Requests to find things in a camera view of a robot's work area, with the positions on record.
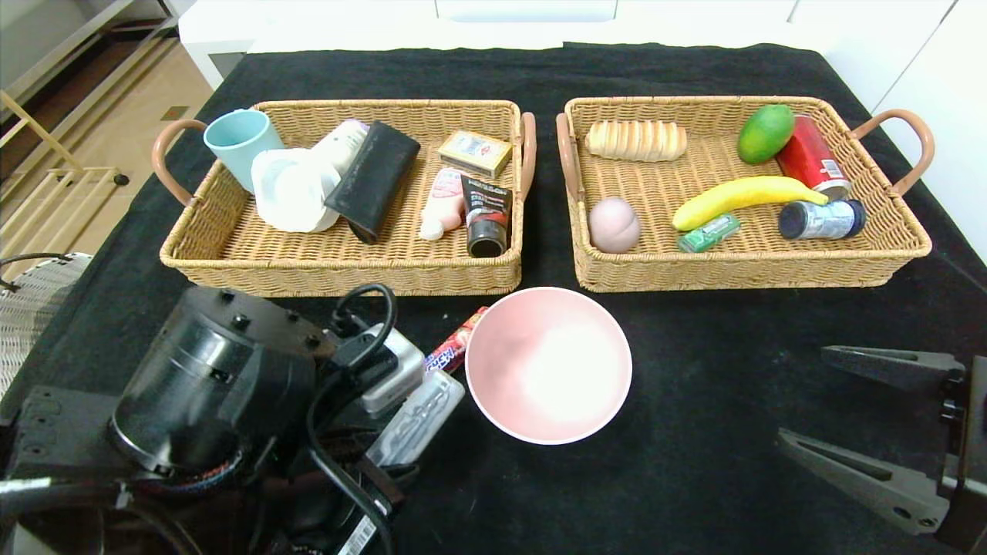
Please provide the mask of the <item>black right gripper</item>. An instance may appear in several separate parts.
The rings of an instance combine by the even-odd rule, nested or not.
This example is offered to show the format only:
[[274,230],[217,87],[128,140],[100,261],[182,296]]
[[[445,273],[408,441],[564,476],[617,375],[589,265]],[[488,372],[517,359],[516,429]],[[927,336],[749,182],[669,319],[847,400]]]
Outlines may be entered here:
[[986,553],[986,358],[966,367],[947,352],[825,345],[822,359],[902,391],[942,393],[948,447],[940,485],[926,474],[779,429],[785,456],[910,535]]

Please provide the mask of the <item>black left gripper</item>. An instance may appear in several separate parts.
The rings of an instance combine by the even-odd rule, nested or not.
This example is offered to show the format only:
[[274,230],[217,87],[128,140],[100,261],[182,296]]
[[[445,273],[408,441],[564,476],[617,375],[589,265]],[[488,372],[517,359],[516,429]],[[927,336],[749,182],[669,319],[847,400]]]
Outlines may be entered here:
[[366,554],[377,541],[395,553],[394,541],[381,537],[381,521],[391,523],[420,474],[417,463],[392,464],[380,454],[364,454],[353,464],[336,464],[335,473],[318,463],[316,494],[303,496],[294,540],[304,554]]

